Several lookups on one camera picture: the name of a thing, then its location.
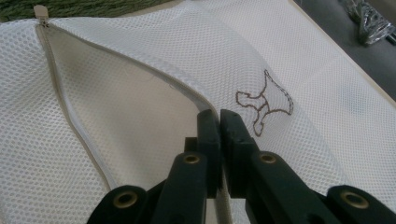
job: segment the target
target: stitched outline drawing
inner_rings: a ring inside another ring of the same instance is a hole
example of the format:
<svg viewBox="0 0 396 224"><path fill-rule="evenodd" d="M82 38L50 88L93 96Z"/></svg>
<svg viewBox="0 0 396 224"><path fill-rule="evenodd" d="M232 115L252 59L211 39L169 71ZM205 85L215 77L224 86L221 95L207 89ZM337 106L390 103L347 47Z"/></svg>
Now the stitched outline drawing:
<svg viewBox="0 0 396 224"><path fill-rule="evenodd" d="M256 110L257 117L253 121L253 130L256 136L258 137L262 136L262 132L264 130L264 119L267 115L276 112L282 112L290 116L293 113L293 108L294 108L294 103L291 97L289 96L289 94L279 85L277 85L277 83L274 82L274 80L271 78L267 70L264 70L264 76L265 76L264 88L259 93L259 95L251 96L251 93L243 92L243 91L237 91L235 94L235 100L237 104L246 108L252 107ZM267 97L265 96L265 91L268 87L268 80L271 83L273 83L275 87L277 87L281 92L283 92L283 94L285 95L285 97L289 102L289 108L275 108L275 109L271 108L270 102L268 102Z"/></svg>

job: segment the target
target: embroidered logo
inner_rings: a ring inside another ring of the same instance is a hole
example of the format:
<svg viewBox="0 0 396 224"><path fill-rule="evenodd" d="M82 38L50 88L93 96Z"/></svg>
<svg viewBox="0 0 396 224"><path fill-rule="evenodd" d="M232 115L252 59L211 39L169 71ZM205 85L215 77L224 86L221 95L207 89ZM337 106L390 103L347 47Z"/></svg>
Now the embroidered logo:
<svg viewBox="0 0 396 224"><path fill-rule="evenodd" d="M251 93L242 91L238 91L235 95L239 105L251 107L256 111L257 117L253 121L253 129L258 137L262 135L264 119L267 115L282 112L290 116L294 107L289 94L274 82L267 70L264 71L264 75L264 88L257 96L251 96Z"/></svg>

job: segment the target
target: white mesh bag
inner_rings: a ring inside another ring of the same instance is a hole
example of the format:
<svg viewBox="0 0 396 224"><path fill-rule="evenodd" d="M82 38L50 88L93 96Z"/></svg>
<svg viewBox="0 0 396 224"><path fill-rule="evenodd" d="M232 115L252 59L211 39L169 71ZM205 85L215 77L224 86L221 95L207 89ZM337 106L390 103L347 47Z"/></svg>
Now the white mesh bag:
<svg viewBox="0 0 396 224"><path fill-rule="evenodd" d="M294 48L281 48L276 17L261 13L282 6L282 24L307 33L295 32ZM395 209L394 107L298 13L287 1L187 1L131 18L0 24L1 220L81 223L110 189L150 189L208 108L239 113L259 148L311 189L353 185ZM305 62L308 42L321 53ZM369 105L382 117L369 118ZM350 132L367 122L372 130ZM366 134L379 145L362 144ZM233 223L248 223L243 202L229 204Z"/></svg>

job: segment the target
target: dark gray table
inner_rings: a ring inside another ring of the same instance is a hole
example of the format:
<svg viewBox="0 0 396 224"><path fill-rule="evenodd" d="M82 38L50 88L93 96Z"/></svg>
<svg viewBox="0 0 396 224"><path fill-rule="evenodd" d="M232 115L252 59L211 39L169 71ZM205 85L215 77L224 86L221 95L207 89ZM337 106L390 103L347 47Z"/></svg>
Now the dark gray table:
<svg viewBox="0 0 396 224"><path fill-rule="evenodd" d="M396 46L381 40L370 47L357 41L358 25L341 0L294 0L394 101Z"/></svg>

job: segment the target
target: zipper pull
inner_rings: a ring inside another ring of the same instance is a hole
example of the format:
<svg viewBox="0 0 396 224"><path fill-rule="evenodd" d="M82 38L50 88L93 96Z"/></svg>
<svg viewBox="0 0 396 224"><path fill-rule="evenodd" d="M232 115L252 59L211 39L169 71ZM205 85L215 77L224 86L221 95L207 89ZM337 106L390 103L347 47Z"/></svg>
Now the zipper pull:
<svg viewBox="0 0 396 224"><path fill-rule="evenodd" d="M33 7L35 11L35 17L40 20L40 25L43 27L49 27L49 10L41 5Z"/></svg>

